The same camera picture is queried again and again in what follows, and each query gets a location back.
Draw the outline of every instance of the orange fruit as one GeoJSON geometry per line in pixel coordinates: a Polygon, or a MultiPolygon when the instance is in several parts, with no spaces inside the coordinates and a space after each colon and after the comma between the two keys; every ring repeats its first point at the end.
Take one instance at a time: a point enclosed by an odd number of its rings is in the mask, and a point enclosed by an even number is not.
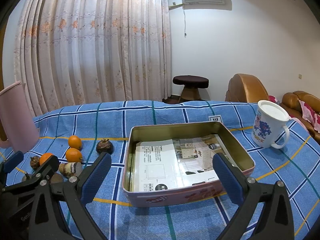
{"type": "Polygon", "coordinates": [[[82,148],[82,142],[80,138],[76,135],[71,135],[68,140],[68,144],[71,148],[81,150],[82,148]]]}
{"type": "Polygon", "coordinates": [[[70,148],[66,151],[66,159],[69,163],[81,162],[82,154],[79,150],[70,148]]]}
{"type": "Polygon", "coordinates": [[[50,156],[52,156],[52,153],[45,153],[40,157],[39,163],[42,165],[50,156]]]}

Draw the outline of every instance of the white wall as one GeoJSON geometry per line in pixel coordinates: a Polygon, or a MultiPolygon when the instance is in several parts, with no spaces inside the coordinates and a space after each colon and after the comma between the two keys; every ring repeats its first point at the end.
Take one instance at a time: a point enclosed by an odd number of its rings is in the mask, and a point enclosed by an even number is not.
{"type": "Polygon", "coordinates": [[[2,54],[2,74],[4,87],[14,83],[13,72],[13,51],[15,49],[15,35],[17,23],[19,21],[20,13],[23,9],[25,0],[20,0],[9,16],[7,28],[4,34],[4,46],[2,54]]]}
{"type": "MultiPolygon", "coordinates": [[[[182,8],[170,10],[172,76],[207,77],[203,99],[224,101],[235,73],[257,76],[280,101],[296,90],[320,97],[320,25],[303,0],[226,0],[226,5],[189,7],[194,9],[185,8],[186,38],[182,8]]],[[[173,85],[172,93],[179,95],[182,88],[173,85]]]]}

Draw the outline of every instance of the stool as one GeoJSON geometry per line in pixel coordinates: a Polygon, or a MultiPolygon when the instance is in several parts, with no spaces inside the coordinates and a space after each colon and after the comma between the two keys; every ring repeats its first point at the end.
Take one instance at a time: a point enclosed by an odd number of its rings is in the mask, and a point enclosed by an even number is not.
{"type": "Polygon", "coordinates": [[[209,79],[198,76],[175,76],[172,82],[176,85],[184,85],[179,103],[200,100],[201,97],[198,88],[209,87],[209,79]]]}

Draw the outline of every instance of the floral curtain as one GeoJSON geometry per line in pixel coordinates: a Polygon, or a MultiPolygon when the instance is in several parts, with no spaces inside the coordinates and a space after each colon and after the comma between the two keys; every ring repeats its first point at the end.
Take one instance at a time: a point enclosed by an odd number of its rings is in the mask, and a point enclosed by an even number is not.
{"type": "Polygon", "coordinates": [[[14,74],[31,112],[167,98],[169,21],[168,0],[26,0],[14,74]]]}

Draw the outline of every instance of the leather armchair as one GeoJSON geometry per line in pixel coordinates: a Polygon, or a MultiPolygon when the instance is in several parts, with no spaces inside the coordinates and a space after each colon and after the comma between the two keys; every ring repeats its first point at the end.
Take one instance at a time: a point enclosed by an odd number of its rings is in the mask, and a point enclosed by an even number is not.
{"type": "Polygon", "coordinates": [[[314,130],[308,121],[302,118],[302,109],[299,100],[306,102],[315,112],[320,112],[320,99],[304,91],[284,94],[280,106],[284,108],[290,116],[298,118],[308,129],[310,135],[320,144],[320,134],[314,130]]]}
{"type": "Polygon", "coordinates": [[[225,101],[257,103],[260,100],[269,100],[269,95],[257,77],[235,74],[230,79],[225,101]]]}

